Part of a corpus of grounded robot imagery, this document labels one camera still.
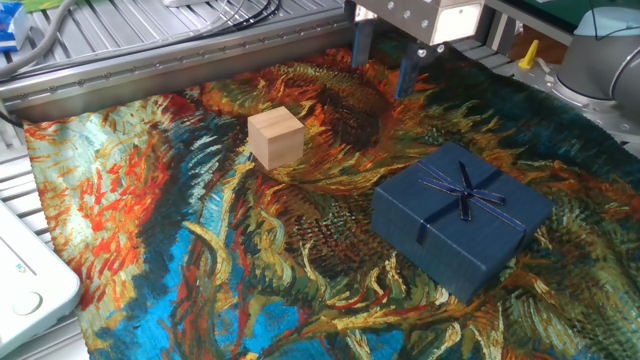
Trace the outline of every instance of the wooden cube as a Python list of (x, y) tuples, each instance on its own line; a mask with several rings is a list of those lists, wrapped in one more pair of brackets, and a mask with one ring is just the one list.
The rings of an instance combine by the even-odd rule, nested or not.
[(302, 157), (304, 125), (285, 107), (249, 117), (249, 147), (267, 170)]

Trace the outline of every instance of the black cable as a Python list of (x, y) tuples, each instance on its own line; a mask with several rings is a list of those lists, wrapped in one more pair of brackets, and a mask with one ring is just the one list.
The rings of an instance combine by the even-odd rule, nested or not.
[(640, 26), (626, 27), (626, 28), (614, 30), (614, 31), (606, 34), (603, 37), (599, 37), (598, 36), (598, 25), (596, 25), (596, 13), (595, 13), (595, 8), (593, 7), (593, 0), (589, 0), (589, 7), (591, 8), (591, 17), (593, 18), (593, 30), (596, 33), (596, 41), (600, 41), (602, 39), (605, 39), (605, 38), (607, 38), (607, 37), (609, 37), (609, 36), (611, 36), (613, 34), (617, 34), (617, 33), (622, 32), (622, 31), (640, 29)]
[(0, 119), (8, 122), (9, 124), (11, 124), (11, 125), (13, 125), (15, 127), (18, 127), (18, 128), (21, 128), (21, 129), (23, 128), (22, 123), (18, 123), (18, 122), (13, 121), (9, 115), (5, 114), (2, 111), (0, 111)]
[[(266, 4), (260, 9), (258, 10), (255, 14), (251, 15), (250, 17), (236, 23), (236, 24), (232, 24), (227, 26), (226, 28), (220, 29), (214, 33), (208, 34), (208, 35), (202, 35), (202, 36), (197, 36), (191, 39), (185, 39), (183, 41), (180, 42), (176, 42), (175, 44), (172, 45), (178, 45), (178, 44), (184, 44), (190, 41), (195, 41), (195, 40), (202, 40), (202, 39), (210, 39), (210, 38), (214, 38), (217, 36), (222, 36), (222, 35), (227, 35), (227, 34), (231, 34), (237, 31), (241, 31), (241, 30), (246, 30), (249, 29), (253, 26), (256, 26), (260, 23), (262, 23), (263, 21), (269, 19), (270, 17), (274, 16), (278, 10), (280, 9), (281, 6), (281, 0), (276, 0), (276, 5), (275, 7), (269, 11), (269, 13), (267, 13), (266, 15), (260, 17), (262, 14), (264, 14), (269, 7), (271, 6), (271, 4), (273, 3), (274, 0), (267, 0)], [(110, 60), (110, 59), (114, 59), (116, 57), (118, 57), (119, 55), (113, 55), (113, 56), (109, 56), (109, 57), (105, 57), (104, 59), (100, 59), (100, 61), (106, 61), (106, 60)], [(77, 67), (77, 66), (82, 66), (82, 65), (86, 65), (86, 64), (90, 64), (92, 63), (93, 60), (92, 59), (87, 59), (85, 61), (80, 61), (76, 64), (69, 64), (69, 65), (65, 65), (65, 66), (61, 66), (59, 68), (54, 68), (54, 69), (49, 69), (49, 70), (41, 70), (41, 71), (34, 71), (34, 72), (26, 72), (26, 73), (18, 73), (15, 74), (14, 76), (10, 77), (10, 78), (6, 78), (6, 79), (0, 79), (0, 83), (6, 82), (6, 81), (14, 81), (14, 80), (18, 80), (21, 78), (26, 78), (26, 77), (30, 77), (30, 76), (35, 76), (35, 75), (43, 75), (43, 74), (48, 74), (54, 71), (60, 71), (60, 70), (65, 70), (65, 69), (70, 69), (73, 67)]]

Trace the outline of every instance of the colorful tapestry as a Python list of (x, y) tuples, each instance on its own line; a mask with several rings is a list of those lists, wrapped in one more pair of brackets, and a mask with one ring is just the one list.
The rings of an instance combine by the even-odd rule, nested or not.
[[(447, 49), (397, 101), (400, 39), (26, 127), (93, 359), (640, 359), (640, 160)], [(266, 171), (247, 117), (304, 157)], [(454, 141), (553, 199), (469, 305), (370, 229), (376, 184)]]

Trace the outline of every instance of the blue gift box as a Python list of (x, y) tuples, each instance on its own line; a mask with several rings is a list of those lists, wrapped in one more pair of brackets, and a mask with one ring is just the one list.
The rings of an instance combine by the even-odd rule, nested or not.
[(0, 51), (20, 50), (30, 28), (22, 3), (0, 3)]
[(447, 143), (375, 189), (372, 228), (468, 303), (550, 216), (553, 202)]

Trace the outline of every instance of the white plastic casing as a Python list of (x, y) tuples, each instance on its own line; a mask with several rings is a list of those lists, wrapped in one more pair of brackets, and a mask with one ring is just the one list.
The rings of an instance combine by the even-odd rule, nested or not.
[(0, 201), (0, 358), (69, 314), (80, 295), (78, 276)]

